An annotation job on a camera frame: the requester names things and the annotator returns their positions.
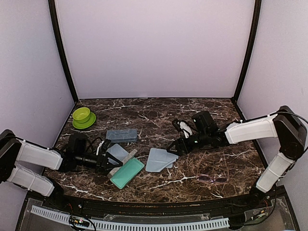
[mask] white wall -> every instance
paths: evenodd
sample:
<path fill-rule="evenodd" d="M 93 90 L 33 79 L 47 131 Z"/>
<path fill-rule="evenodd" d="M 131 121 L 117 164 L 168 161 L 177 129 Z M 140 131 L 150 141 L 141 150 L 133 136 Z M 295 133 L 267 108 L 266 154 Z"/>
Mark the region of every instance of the white wall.
<path fill-rule="evenodd" d="M 53 146 L 73 105 L 48 1 L 0 1 L 0 132 L 9 128 Z M 15 230 L 25 195 L 13 184 L 0 184 L 0 231 Z"/>
<path fill-rule="evenodd" d="M 263 1 L 252 59 L 240 96 L 246 118 L 266 115 L 281 105 L 308 118 L 308 1 Z M 268 160 L 279 142 L 260 141 Z M 308 227 L 308 154 L 282 180 L 301 230 Z"/>
<path fill-rule="evenodd" d="M 78 96 L 233 96 L 254 2 L 58 0 Z"/>

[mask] marble table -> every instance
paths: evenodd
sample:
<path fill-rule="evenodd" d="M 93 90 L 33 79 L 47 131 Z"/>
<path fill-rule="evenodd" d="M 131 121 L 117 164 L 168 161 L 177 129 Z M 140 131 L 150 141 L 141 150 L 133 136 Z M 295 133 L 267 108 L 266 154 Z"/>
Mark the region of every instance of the marble table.
<path fill-rule="evenodd" d="M 94 112 L 96 122 L 90 128 L 77 130 L 70 116 L 57 148 L 62 148 L 75 133 L 85 133 L 93 140 L 98 136 L 104 139 L 110 129 L 136 128 L 137 143 L 120 145 L 128 152 L 137 149 L 136 157 L 144 164 L 151 148 L 165 149 L 179 137 L 171 124 L 174 118 L 193 124 L 192 115 L 208 110 L 219 126 L 239 119 L 230 99 L 97 99 L 80 100 L 75 109 L 80 107 Z M 176 203 L 247 194 L 264 167 L 253 143 L 247 141 L 213 150 L 194 150 L 181 156 L 173 168 L 160 173 L 148 173 L 144 168 L 122 190 L 106 176 L 95 174 L 93 169 L 79 170 L 78 173 L 59 173 L 46 169 L 44 175 L 56 180 L 64 193 L 71 196 L 117 202 Z M 197 174 L 229 180 L 224 184 L 209 184 L 198 181 Z"/>

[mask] green saucer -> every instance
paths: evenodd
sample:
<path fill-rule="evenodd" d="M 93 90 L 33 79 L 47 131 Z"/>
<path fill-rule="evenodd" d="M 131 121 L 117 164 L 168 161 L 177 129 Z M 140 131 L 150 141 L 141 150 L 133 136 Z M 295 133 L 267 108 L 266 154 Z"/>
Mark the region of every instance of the green saucer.
<path fill-rule="evenodd" d="M 91 112 L 90 119 L 87 122 L 80 124 L 76 122 L 75 120 L 73 120 L 73 126 L 77 129 L 85 129 L 85 128 L 92 126 L 95 121 L 96 121 L 96 115 L 93 112 Z"/>

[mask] green plate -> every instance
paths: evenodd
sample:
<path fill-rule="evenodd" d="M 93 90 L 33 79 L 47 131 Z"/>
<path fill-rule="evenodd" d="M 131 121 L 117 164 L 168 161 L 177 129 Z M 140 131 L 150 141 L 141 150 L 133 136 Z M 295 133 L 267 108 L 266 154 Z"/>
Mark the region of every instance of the green plate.
<path fill-rule="evenodd" d="M 117 171 L 110 181 L 119 189 L 123 189 L 144 167 L 144 164 L 132 158 Z"/>
<path fill-rule="evenodd" d="M 73 126 L 77 129 L 85 129 L 85 128 L 92 126 L 95 121 L 96 121 L 96 115 L 93 112 L 91 112 L 90 119 L 86 123 L 80 124 L 76 122 L 75 120 L 73 120 Z"/>

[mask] green bowl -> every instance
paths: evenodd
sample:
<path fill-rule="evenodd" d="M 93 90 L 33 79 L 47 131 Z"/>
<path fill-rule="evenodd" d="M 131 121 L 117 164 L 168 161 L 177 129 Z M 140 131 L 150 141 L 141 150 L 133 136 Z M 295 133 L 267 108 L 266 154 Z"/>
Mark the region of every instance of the green bowl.
<path fill-rule="evenodd" d="M 90 119 L 90 109 L 87 107 L 80 107 L 73 113 L 73 119 L 80 123 L 86 123 Z"/>

